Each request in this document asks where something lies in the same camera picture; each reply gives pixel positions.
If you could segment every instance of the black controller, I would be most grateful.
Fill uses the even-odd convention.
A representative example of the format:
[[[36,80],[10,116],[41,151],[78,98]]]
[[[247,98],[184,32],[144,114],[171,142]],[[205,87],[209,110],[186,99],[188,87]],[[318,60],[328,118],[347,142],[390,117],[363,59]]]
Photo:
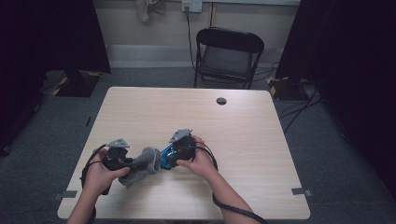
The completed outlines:
[[[161,153],[161,167],[170,170],[177,166],[177,160],[189,161],[195,159],[196,142],[191,137],[189,130],[177,130],[174,136],[169,140],[171,145]]]
[[[147,168],[148,163],[145,161],[142,161],[139,163],[134,162],[134,164],[132,164],[134,159],[126,157],[128,150],[125,148],[129,147],[129,144],[127,144],[122,139],[113,141],[113,142],[107,144],[106,146],[108,146],[110,148],[107,151],[107,155],[102,159],[102,164],[108,170],[116,171],[116,170],[122,169],[124,167],[129,167],[130,172],[128,174],[130,174],[131,172],[145,170]],[[81,184],[82,184],[83,188],[84,188],[85,178],[87,176],[88,167],[85,167],[82,170]],[[111,185],[105,191],[102,192],[102,195],[107,195],[108,192],[110,191],[110,187],[111,187]]]

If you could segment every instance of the white wall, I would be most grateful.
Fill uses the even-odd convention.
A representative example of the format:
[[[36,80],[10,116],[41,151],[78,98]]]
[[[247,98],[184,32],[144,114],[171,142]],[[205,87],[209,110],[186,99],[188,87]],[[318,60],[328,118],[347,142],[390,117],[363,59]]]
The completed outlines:
[[[283,4],[296,2],[277,1]],[[151,13],[148,22],[138,19],[133,0],[96,0],[94,3],[107,45],[189,45],[186,14],[181,12],[180,1],[166,1],[166,15]],[[273,53],[280,58],[298,7],[297,4],[290,5],[217,2],[213,8],[212,25],[252,32],[265,43],[264,58],[270,60]],[[211,7],[212,3],[203,2],[202,13],[190,13],[193,47],[197,32],[209,24]]]

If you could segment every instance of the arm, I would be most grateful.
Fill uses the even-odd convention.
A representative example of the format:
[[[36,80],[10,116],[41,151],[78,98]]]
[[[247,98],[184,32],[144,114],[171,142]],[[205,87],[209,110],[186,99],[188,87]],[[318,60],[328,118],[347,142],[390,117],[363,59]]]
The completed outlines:
[[[193,138],[197,142],[198,147],[205,147],[203,144],[201,144],[204,142],[201,138],[197,136],[193,136]],[[239,194],[227,183],[224,177],[215,169],[206,152],[202,151],[201,149],[197,149],[195,152],[194,161],[179,160],[177,161],[177,164],[187,167],[194,174],[205,179],[210,188],[212,188],[213,193],[219,202],[252,212],[245,200],[239,196]],[[250,217],[240,215],[227,209],[221,208],[221,213],[223,214],[224,221],[227,224],[258,223],[256,220]]]
[[[98,197],[107,189],[114,179],[126,175],[129,168],[123,168],[117,171],[109,171],[101,163],[102,158],[107,154],[107,150],[102,148],[98,154],[92,159],[92,163],[87,172],[84,189],[78,198],[75,208],[70,215],[67,223],[86,224],[91,217],[93,208],[95,207]]]

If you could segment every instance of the hand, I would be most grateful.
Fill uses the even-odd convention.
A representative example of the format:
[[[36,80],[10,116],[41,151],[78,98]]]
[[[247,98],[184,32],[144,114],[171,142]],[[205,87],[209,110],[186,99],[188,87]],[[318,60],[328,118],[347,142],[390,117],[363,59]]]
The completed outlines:
[[[205,148],[205,142],[200,137],[193,135],[192,138],[196,142],[197,147]],[[195,159],[194,161],[183,161],[177,160],[177,164],[190,169],[194,174],[208,179],[211,175],[217,173],[212,160],[210,160],[209,155],[201,150],[195,149]]]
[[[88,191],[96,196],[99,196],[104,190],[106,190],[114,179],[127,175],[130,171],[129,167],[125,167],[117,171],[109,171],[102,164],[102,159],[106,154],[107,149],[102,148],[93,157],[91,163],[95,163],[90,165],[85,179],[84,191]]]

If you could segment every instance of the chair backrest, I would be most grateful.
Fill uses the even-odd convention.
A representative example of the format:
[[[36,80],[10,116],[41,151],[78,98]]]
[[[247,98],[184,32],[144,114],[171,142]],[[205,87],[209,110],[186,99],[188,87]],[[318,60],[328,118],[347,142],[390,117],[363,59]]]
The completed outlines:
[[[257,35],[219,27],[209,27],[199,31],[196,41],[198,48],[203,44],[259,54],[264,50],[264,42]]]

